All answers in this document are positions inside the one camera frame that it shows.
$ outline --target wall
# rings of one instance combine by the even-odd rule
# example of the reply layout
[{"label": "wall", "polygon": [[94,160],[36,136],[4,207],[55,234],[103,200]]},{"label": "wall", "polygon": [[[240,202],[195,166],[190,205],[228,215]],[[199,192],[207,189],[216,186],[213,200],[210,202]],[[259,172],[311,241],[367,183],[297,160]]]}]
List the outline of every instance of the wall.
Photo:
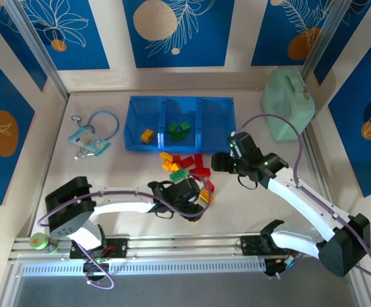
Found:
[{"label": "wall", "polygon": [[[86,1],[81,1],[81,6],[86,6]],[[49,0],[38,0],[38,2],[49,3]],[[50,5],[54,6],[60,2],[51,1]],[[67,88],[70,91],[90,91],[264,87],[270,72],[276,66],[301,67],[330,12],[332,7],[330,4],[334,1],[204,0],[193,4],[188,0],[164,0],[164,2],[160,0],[89,0],[91,12],[79,8],[76,0],[62,1],[62,3],[63,5],[70,3],[68,12],[79,16],[77,18],[80,24],[74,25],[74,29],[78,32],[75,34],[79,35],[78,40],[76,37],[70,37],[62,27],[52,33],[47,31],[50,27],[42,24],[50,24],[50,22],[45,21],[46,17],[42,12],[38,12],[39,9],[29,9],[32,6],[31,0],[23,1],[22,5],[26,8],[42,42],[60,70],[60,75]],[[147,50],[151,51],[159,45],[160,41],[153,40],[152,36],[160,30],[156,30],[147,42],[145,39],[149,38],[141,35],[133,22],[135,14],[133,12],[137,12],[143,4],[152,3],[157,3],[157,9],[145,12],[143,20],[145,24],[148,24],[144,25],[144,29],[150,30],[156,27],[162,32],[170,31],[173,25],[171,22],[174,22],[176,26],[176,21],[179,21],[177,13],[175,16],[177,20],[172,21],[169,18],[167,21],[162,21],[167,18],[167,15],[163,14],[166,4],[162,3],[168,3],[172,8],[178,3],[179,10],[186,5],[193,7],[193,5],[214,4],[202,16],[188,15],[186,22],[188,26],[185,25],[184,33],[179,35],[182,38],[185,36],[187,43],[180,43],[183,47],[181,52],[180,46],[171,50],[176,49],[177,53],[180,52],[180,56],[188,52],[188,59],[178,60],[180,56],[171,55],[170,49],[175,46],[173,43],[173,46],[162,49],[158,56],[153,55],[150,59],[143,58],[143,62],[140,63],[138,54],[144,55],[148,53]],[[56,10],[48,10],[56,19]],[[224,20],[231,20],[229,32],[223,31]],[[87,31],[90,26],[93,27],[94,23],[95,29],[91,30],[90,34]],[[220,48],[218,43],[218,36],[221,35],[225,37],[225,44],[228,44],[225,49]],[[155,43],[153,47],[145,50],[147,44],[153,43]],[[91,48],[97,49],[98,56],[93,56],[92,53],[85,55],[86,52],[91,51]],[[99,58],[103,58],[104,53],[107,64],[97,63],[99,66],[93,69],[96,65],[92,62],[98,62]],[[226,54],[223,62],[211,61],[212,58],[218,57],[219,53]],[[81,57],[82,61],[76,63],[74,68],[65,64],[76,61],[78,57]],[[206,62],[199,61],[200,58],[207,60]],[[150,61],[156,61],[158,64],[155,65]],[[85,68],[83,63],[89,65],[90,70]]]},{"label": "wall", "polygon": [[0,69],[35,111],[13,173],[5,201],[0,205],[0,282],[13,240],[28,223],[49,155],[64,101],[47,81],[40,91],[30,74],[0,35]]},{"label": "wall", "polygon": [[[327,79],[318,87],[314,80],[310,80],[311,93],[320,108],[320,113],[312,121],[312,128],[318,139],[321,154],[326,165],[328,183],[334,201],[343,209],[356,215],[366,215],[371,224],[371,195],[362,197],[361,190],[352,170],[351,163],[343,146],[342,140],[336,129],[327,104],[336,95],[344,82],[350,76],[356,65],[371,47],[371,9],[362,20],[359,28],[349,40],[343,53],[340,55]],[[346,101],[344,108],[352,108],[357,102]],[[361,264],[371,270],[371,261],[365,257]],[[366,277],[371,294],[371,278]]]},{"label": "wall", "polygon": [[177,67],[137,69],[127,31],[123,1],[91,0],[90,5],[110,70],[60,71],[71,91],[165,90],[185,88],[263,87],[274,67],[251,68],[267,1],[236,0],[225,67]]},{"label": "wall", "polygon": [[317,110],[323,109],[332,100],[370,46],[371,7],[322,84],[318,85],[314,75],[307,80],[307,85],[315,101]]}]

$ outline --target blue plastic tray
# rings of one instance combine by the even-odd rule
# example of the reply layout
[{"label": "blue plastic tray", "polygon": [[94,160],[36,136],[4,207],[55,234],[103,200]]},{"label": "blue plastic tray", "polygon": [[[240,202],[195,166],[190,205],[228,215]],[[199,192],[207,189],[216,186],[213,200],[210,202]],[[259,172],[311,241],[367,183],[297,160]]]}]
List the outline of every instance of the blue plastic tray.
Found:
[{"label": "blue plastic tray", "polygon": [[[184,140],[172,142],[167,128],[187,122]],[[140,137],[154,131],[150,144]],[[137,152],[228,152],[227,137],[235,131],[233,98],[131,96],[124,128],[125,147]]]}]

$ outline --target white floor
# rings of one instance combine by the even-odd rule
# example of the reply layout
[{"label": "white floor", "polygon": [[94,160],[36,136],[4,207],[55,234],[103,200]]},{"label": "white floor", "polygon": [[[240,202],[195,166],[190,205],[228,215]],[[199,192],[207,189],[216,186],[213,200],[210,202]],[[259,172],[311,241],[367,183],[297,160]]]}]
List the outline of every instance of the white floor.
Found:
[{"label": "white floor", "polygon": [[[150,181],[168,180],[169,173],[161,167],[158,153],[128,152],[124,147],[123,130],[127,107],[131,95],[176,95],[233,97],[237,126],[248,118],[261,113],[261,91],[144,91],[119,93],[84,93],[71,95],[58,141],[43,190],[37,219],[45,213],[44,197],[76,176],[87,176],[90,183],[109,187],[133,188]],[[77,147],[67,141],[67,137],[77,130],[70,117],[78,114],[83,123],[95,111],[109,110],[120,119],[120,131],[110,140],[111,146],[98,157],[75,160]],[[101,115],[93,121],[97,134],[106,136],[114,129],[113,119]],[[263,118],[251,123],[246,131],[251,133],[263,154],[274,152],[291,166],[298,152],[296,141],[276,143],[272,140]],[[204,157],[204,164],[210,166],[210,156]],[[299,167],[299,176],[312,188],[317,189],[306,154]],[[100,223],[106,235],[167,235],[167,234],[210,234],[242,233],[260,231],[274,219],[288,223],[307,225],[308,222],[287,202],[261,186],[255,191],[241,187],[237,177],[224,173],[213,173],[211,181],[215,185],[216,200],[197,223],[190,223],[175,215],[171,220],[159,219],[154,214],[125,212],[103,214],[95,222]],[[33,232],[42,231],[35,225]]]}]

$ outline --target yellow lego brick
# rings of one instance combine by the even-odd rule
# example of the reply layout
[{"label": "yellow lego brick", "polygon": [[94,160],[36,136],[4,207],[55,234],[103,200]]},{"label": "yellow lego brick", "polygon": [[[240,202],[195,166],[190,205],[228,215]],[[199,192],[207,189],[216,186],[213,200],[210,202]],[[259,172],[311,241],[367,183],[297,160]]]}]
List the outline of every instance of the yellow lego brick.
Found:
[{"label": "yellow lego brick", "polygon": [[167,161],[170,161],[171,163],[173,163],[173,157],[171,155],[169,155],[168,153],[166,153],[166,152],[161,152],[160,153],[160,158],[162,158],[163,160],[167,160]]},{"label": "yellow lego brick", "polygon": [[173,163],[165,160],[164,163],[162,164],[162,168],[164,168],[166,171],[169,171],[171,169],[171,165],[173,165]]},{"label": "yellow lego brick", "polygon": [[[201,192],[200,198],[204,200],[206,203],[209,202],[209,192],[207,189],[204,189],[204,191]],[[211,193],[210,202],[212,203],[216,198]]]},{"label": "yellow lego brick", "polygon": [[154,137],[154,131],[150,129],[146,129],[144,133],[141,135],[140,140],[146,144],[149,144]]},{"label": "yellow lego brick", "polygon": [[171,165],[171,170],[172,170],[172,171],[178,171],[179,169],[180,169],[180,166],[178,166],[177,163],[173,163],[173,164]]}]

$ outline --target green bag handle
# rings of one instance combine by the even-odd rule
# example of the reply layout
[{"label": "green bag handle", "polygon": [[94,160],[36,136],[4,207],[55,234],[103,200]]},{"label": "green bag handle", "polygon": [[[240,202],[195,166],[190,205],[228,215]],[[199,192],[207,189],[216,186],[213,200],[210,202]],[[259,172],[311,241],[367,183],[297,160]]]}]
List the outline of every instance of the green bag handle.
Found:
[{"label": "green bag handle", "polygon": [[287,71],[285,76],[294,89],[295,98],[303,98],[306,86],[303,84],[301,77],[291,71]]}]

